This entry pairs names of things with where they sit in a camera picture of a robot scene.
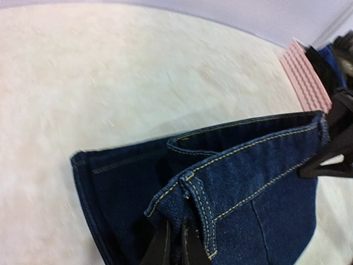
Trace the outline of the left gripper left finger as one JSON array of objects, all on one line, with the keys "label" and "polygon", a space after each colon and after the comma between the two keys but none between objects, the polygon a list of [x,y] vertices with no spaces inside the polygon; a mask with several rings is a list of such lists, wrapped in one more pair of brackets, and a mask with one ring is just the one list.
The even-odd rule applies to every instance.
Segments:
[{"label": "left gripper left finger", "polygon": [[156,228],[140,265],[170,265],[170,224],[164,221]]}]

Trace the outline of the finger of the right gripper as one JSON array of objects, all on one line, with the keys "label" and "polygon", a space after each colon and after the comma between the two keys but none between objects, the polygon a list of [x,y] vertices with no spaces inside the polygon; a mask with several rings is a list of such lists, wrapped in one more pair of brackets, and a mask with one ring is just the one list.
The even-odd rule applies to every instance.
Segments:
[{"label": "finger of the right gripper", "polygon": [[[342,162],[322,165],[323,162],[343,155]],[[330,142],[297,170],[299,178],[317,178],[321,176],[352,178],[352,144]]]},{"label": "finger of the right gripper", "polygon": [[338,88],[326,114],[330,142],[352,143],[352,89]]}]

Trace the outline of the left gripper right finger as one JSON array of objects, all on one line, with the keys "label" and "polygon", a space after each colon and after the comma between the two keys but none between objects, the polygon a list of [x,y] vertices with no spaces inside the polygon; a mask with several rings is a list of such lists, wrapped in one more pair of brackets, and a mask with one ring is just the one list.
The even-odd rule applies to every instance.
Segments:
[{"label": "left gripper right finger", "polygon": [[189,219],[184,219],[181,232],[182,258],[183,265],[211,265],[202,242]]}]

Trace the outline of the dark blue denim jeans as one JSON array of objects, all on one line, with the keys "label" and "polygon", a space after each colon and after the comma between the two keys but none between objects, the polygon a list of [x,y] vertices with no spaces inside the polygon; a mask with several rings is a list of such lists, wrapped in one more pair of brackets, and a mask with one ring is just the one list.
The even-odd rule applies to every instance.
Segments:
[{"label": "dark blue denim jeans", "polygon": [[316,227],[316,179],[298,168],[329,140],[321,111],[218,124],[71,158],[74,182],[106,264],[139,264],[170,227],[181,264],[190,220],[212,264],[294,264]]}]

